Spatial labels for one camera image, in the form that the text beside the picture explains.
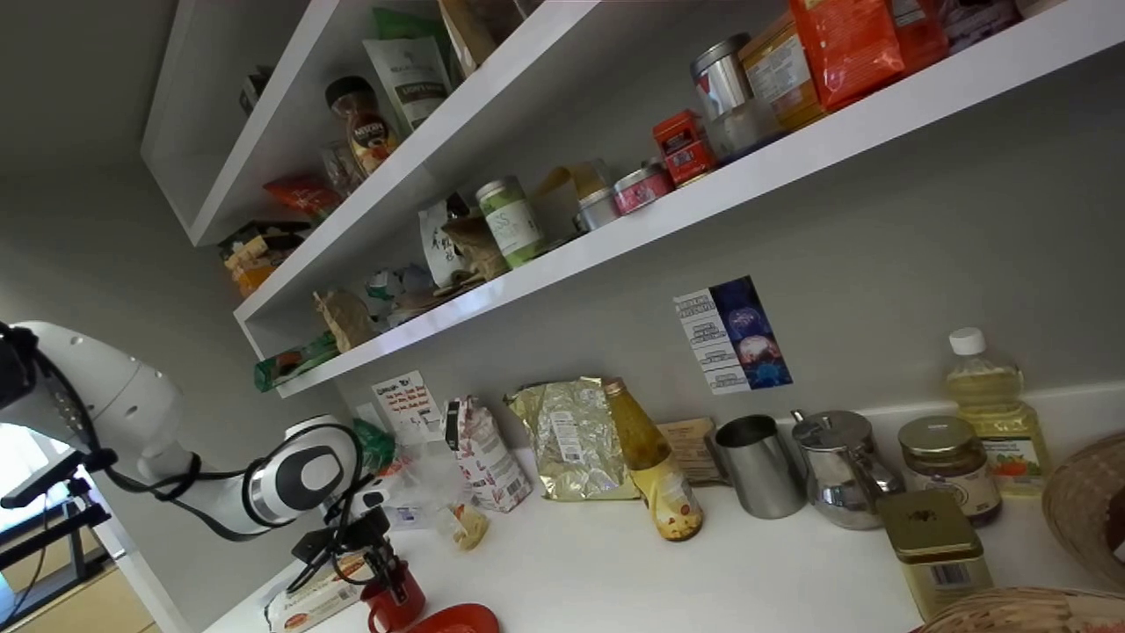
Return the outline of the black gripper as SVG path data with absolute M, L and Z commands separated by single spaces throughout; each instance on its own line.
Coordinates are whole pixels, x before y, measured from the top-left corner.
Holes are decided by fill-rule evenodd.
M 335 566 L 335 572 L 339 572 L 339 558 L 348 551 L 356 551 L 370 566 L 364 582 L 391 575 L 393 547 L 387 540 L 391 521 L 383 514 L 383 497 L 362 493 L 362 502 L 362 514 L 339 510 L 323 527 L 307 531 L 290 546 L 290 555 L 303 562 L 290 590 L 307 588 L 323 566 Z

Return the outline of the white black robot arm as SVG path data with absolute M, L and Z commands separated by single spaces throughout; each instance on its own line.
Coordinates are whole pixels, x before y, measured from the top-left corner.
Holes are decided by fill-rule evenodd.
M 290 590 L 318 566 L 352 581 L 339 568 L 343 551 L 364 558 L 362 588 L 397 572 L 387 514 L 352 514 L 370 476 L 359 437 L 335 415 L 287 425 L 284 438 L 244 466 L 209 472 L 179 443 L 183 408 L 162 369 L 44 321 L 0 323 L 0 349 L 2 418 L 69 443 L 113 485 L 172 502 L 226 540 L 250 540 L 318 510 L 323 522 L 290 547 L 307 562 Z

